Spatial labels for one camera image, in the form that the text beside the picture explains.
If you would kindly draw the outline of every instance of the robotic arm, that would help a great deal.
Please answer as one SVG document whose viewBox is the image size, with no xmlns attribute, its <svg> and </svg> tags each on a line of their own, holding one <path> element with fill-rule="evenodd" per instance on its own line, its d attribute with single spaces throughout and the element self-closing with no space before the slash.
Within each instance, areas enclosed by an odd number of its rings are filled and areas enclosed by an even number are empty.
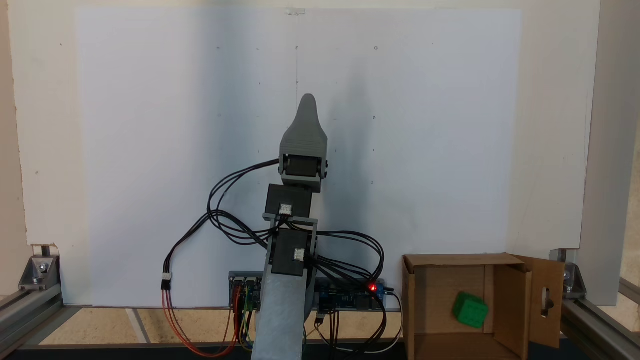
<svg viewBox="0 0 640 360">
<path fill-rule="evenodd" d="M 312 227 L 280 229 L 269 239 L 256 322 L 252 360 L 299 360 L 303 327 L 311 312 L 316 271 L 305 257 L 316 256 L 317 220 L 309 218 L 313 193 L 326 177 L 327 137 L 318 120 L 316 99 L 305 94 L 296 118 L 280 142 L 278 172 L 283 185 L 269 185 L 263 217 Z"/>
</svg>

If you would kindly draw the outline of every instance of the open cardboard box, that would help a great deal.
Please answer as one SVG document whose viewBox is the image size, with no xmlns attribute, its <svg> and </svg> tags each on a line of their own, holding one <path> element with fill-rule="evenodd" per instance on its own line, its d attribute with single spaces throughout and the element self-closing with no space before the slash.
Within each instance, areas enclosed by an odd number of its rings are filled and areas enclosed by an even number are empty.
<svg viewBox="0 0 640 360">
<path fill-rule="evenodd" d="M 527 359 L 529 341 L 559 346 L 564 264 L 510 254 L 405 255 L 409 360 Z M 481 329 L 452 313 L 458 293 L 481 297 Z"/>
</svg>

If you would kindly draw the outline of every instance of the red wire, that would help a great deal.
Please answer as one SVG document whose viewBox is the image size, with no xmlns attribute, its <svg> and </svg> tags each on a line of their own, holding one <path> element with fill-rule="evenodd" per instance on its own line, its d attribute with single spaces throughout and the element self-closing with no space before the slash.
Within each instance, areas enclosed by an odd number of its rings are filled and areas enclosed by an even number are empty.
<svg viewBox="0 0 640 360">
<path fill-rule="evenodd" d="M 234 300 L 233 300 L 234 309 L 237 309 L 239 294 L 240 294 L 240 289 L 238 288 L 234 293 Z M 167 319 L 167 322 L 169 322 L 169 325 L 171 326 L 173 332 L 178 337 L 178 339 L 180 339 L 180 342 L 182 342 L 184 346 L 186 346 L 192 352 L 204 357 L 222 357 L 222 356 L 229 355 L 231 351 L 233 351 L 234 347 L 236 346 L 237 331 L 239 328 L 237 314 L 234 315 L 234 336 L 231 339 L 231 344 L 222 352 L 219 351 L 218 353 L 210 354 L 207 352 L 202 352 L 186 336 L 184 330 L 182 329 L 182 327 L 180 326 L 180 323 L 178 322 L 178 318 L 175 316 L 175 311 L 174 311 L 173 303 L 171 299 L 171 293 L 169 291 L 163 291 L 162 293 L 162 307 L 163 307 L 164 317 Z M 227 332 L 228 332 L 230 317 L 231 317 L 231 309 L 229 309 L 229 316 L 227 317 L 227 328 L 225 330 L 225 337 L 223 339 L 223 343 L 226 342 L 227 340 Z"/>
</svg>

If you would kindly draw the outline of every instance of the circuit board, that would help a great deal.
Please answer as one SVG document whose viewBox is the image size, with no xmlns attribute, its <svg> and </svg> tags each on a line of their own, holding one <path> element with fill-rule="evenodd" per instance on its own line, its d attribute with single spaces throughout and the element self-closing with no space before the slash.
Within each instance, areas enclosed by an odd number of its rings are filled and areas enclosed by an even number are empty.
<svg viewBox="0 0 640 360">
<path fill-rule="evenodd" d="M 241 287 L 238 303 L 244 306 L 245 297 L 247 311 L 260 310 L 262 293 L 262 272 L 229 272 L 229 307 L 233 309 L 234 289 Z M 385 281 L 378 279 L 371 284 L 378 298 L 385 303 Z M 335 288 L 327 278 L 316 278 L 314 309 L 318 311 L 381 311 L 378 301 L 365 291 L 344 291 Z"/>
<path fill-rule="evenodd" d="M 385 303 L 385 282 L 378 279 L 370 289 Z M 326 278 L 316 278 L 316 308 L 320 312 L 340 311 L 380 311 L 380 304 L 366 291 L 344 291 Z"/>
<path fill-rule="evenodd" d="M 234 290 L 240 287 L 238 304 L 247 311 L 260 310 L 260 294 L 262 292 L 262 272 L 229 272 L 229 307 L 234 308 Z"/>
</svg>

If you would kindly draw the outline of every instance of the green die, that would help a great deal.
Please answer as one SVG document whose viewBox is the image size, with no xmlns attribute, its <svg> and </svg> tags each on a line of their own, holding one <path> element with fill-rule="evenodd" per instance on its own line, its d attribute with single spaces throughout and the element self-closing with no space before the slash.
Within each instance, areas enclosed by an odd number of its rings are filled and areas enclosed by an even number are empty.
<svg viewBox="0 0 640 360">
<path fill-rule="evenodd" d="M 465 293 L 458 294 L 456 304 L 453 305 L 453 315 L 459 322 L 480 329 L 489 312 L 489 307 L 482 299 L 475 295 Z"/>
</svg>

